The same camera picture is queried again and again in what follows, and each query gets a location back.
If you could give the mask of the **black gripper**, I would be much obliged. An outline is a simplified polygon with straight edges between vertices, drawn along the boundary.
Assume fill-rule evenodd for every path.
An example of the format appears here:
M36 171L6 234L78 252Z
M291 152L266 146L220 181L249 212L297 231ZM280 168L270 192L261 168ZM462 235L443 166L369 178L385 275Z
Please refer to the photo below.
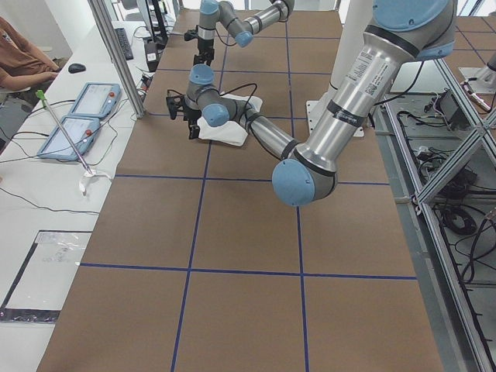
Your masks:
M181 112L183 120L188 122L189 139L196 140L199 138L200 127L198 120L201 118L201 111L195 103L191 103L185 94L181 94L174 89L168 89L166 94L166 104L172 119L176 119L177 114Z
M215 57L214 48L215 29L205 29L196 26L194 29L188 30L184 34L185 41L197 40L198 52L194 55L194 65L205 63L210 66Z

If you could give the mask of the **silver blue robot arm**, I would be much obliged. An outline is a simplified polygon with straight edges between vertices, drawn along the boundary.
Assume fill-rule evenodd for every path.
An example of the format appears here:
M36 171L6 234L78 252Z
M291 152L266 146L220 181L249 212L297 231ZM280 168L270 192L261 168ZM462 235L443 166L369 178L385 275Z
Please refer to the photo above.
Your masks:
M227 33L240 47L246 47L253 36L276 22L287 22L295 6L294 1L271 1L271 6L241 20L233 5L227 1L204 0L200 4L198 25L184 34L185 41L196 39L198 53L193 64L207 64L215 59L214 39L217 24L221 23Z
M224 26L236 43L245 47L261 30L288 20L294 6L292 1L274 1L269 8L241 20L229 2L203 1L197 26L184 36L197 40L199 50L187 91L168 93L166 103L171 116L184 115L191 137L199 134L199 119L212 128L227 122L240 124L279 160L272 173L275 194L287 205L303 206L333 192L338 156L389 92L401 66L451 54L457 3L375 1L363 30L363 48L303 143L259 113L249 99L221 94L210 66L217 25Z

